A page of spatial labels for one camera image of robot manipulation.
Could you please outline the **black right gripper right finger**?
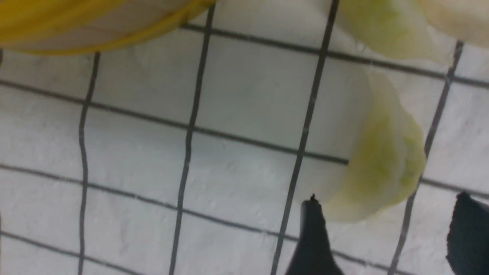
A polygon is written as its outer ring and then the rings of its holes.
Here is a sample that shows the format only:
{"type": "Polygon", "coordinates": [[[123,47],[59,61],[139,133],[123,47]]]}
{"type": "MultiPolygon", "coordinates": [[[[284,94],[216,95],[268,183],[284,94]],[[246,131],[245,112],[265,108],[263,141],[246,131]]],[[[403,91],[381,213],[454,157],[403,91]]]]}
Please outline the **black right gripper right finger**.
{"type": "Polygon", "coordinates": [[[489,273],[488,205],[467,192],[457,195],[447,235],[447,257],[456,275],[489,273]]]}

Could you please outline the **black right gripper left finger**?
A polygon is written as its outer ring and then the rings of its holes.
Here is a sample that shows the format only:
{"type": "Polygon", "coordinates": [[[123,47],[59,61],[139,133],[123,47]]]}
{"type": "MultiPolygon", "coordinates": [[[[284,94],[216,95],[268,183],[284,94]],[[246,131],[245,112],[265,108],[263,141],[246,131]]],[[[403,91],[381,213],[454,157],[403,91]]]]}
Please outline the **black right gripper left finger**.
{"type": "Polygon", "coordinates": [[[300,235],[287,275],[342,275],[330,249],[322,207],[316,196],[301,204],[300,235]]]}

